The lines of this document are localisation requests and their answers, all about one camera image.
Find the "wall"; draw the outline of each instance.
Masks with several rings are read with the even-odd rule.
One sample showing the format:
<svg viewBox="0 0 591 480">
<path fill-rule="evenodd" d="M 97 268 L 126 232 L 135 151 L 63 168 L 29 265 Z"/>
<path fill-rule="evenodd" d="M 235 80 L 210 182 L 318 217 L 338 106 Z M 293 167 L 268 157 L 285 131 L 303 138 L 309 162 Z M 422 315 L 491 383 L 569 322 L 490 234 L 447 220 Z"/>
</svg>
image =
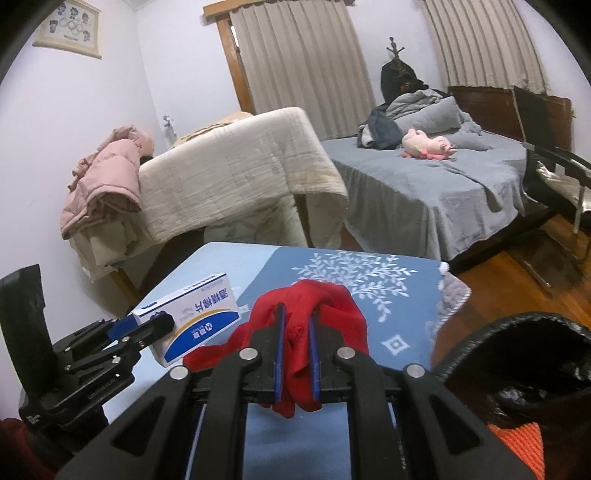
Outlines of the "wall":
<svg viewBox="0 0 591 480">
<path fill-rule="evenodd" d="M 591 158 L 591 85 L 579 64 L 554 28 L 525 0 L 514 0 L 538 51 L 549 95 L 570 98 L 573 104 L 572 150 L 583 158 Z"/>
<path fill-rule="evenodd" d="M 212 0 L 157 0 L 137 12 L 148 83 L 158 117 L 170 115 L 179 135 L 239 109 L 215 24 L 205 24 Z M 427 23 L 416 0 L 357 0 L 349 13 L 368 65 L 376 101 L 394 36 L 401 58 L 430 86 L 442 87 Z"/>
<path fill-rule="evenodd" d="M 179 137 L 240 110 L 215 23 L 212 0 L 157 0 L 137 12 L 139 41 L 158 119 Z"/>
<path fill-rule="evenodd" d="M 368 66 L 369 79 L 378 104 L 384 101 L 380 89 L 382 66 L 392 59 L 386 50 L 394 37 L 400 59 L 431 88 L 447 89 L 441 79 L 437 56 L 429 35 L 420 0 L 356 0 L 349 7 L 359 44 Z"/>
<path fill-rule="evenodd" d="M 32 47 L 29 40 L 0 85 L 0 277 L 39 263 L 53 341 L 121 312 L 106 278 L 92 285 L 60 237 L 71 170 L 109 132 L 130 122 L 165 147 L 145 78 L 135 12 L 121 0 L 102 10 L 102 60 Z M 16 416 L 20 384 L 0 338 L 0 417 Z"/>
</svg>

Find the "wall hanging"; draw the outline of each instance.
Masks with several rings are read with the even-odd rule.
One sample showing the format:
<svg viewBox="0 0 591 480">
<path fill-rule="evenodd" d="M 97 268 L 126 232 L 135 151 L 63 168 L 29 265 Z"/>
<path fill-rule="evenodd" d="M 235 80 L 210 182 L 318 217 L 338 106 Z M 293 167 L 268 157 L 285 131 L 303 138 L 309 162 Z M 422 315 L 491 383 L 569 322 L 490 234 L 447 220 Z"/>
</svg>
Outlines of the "wall hanging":
<svg viewBox="0 0 591 480">
<path fill-rule="evenodd" d="M 41 24 L 33 46 L 58 48 L 100 59 L 99 14 L 100 10 L 80 0 L 64 1 Z"/>
</svg>

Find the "plush unicorn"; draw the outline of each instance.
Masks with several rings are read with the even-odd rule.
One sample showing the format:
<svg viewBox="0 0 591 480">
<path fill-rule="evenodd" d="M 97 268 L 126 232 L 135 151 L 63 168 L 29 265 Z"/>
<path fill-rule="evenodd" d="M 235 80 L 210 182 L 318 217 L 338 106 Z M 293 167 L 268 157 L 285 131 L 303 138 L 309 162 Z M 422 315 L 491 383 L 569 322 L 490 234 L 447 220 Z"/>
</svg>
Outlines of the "plush unicorn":
<svg viewBox="0 0 591 480">
<path fill-rule="evenodd" d="M 429 138 L 422 130 L 411 128 L 402 138 L 403 157 L 422 158 L 423 160 L 447 160 L 456 152 L 455 145 L 445 137 Z"/>
</svg>

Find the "gray bedsheet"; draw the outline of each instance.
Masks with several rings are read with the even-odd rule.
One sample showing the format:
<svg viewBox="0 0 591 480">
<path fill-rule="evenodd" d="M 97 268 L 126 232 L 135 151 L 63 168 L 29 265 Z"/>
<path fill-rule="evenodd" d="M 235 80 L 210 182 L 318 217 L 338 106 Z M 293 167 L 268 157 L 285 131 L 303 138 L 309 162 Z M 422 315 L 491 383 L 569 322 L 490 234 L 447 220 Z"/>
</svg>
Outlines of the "gray bedsheet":
<svg viewBox="0 0 591 480">
<path fill-rule="evenodd" d="M 322 142 L 349 190 L 347 227 L 361 247 L 450 260 L 523 214 L 525 148 L 487 132 L 482 139 L 490 150 L 458 150 L 450 161 L 364 150 L 355 138 Z"/>
</svg>

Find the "wooden headboard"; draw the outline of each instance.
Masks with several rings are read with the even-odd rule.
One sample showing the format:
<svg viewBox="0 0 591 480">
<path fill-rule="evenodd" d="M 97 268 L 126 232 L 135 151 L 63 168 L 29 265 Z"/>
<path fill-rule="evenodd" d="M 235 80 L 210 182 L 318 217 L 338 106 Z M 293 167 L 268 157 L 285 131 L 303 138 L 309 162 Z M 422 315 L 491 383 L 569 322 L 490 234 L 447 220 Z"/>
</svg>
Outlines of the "wooden headboard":
<svg viewBox="0 0 591 480">
<path fill-rule="evenodd" d="M 484 130 L 522 141 L 521 128 L 510 90 L 493 87 L 449 87 L 459 107 Z M 570 99 L 544 96 L 556 143 L 571 149 L 572 105 Z"/>
</svg>

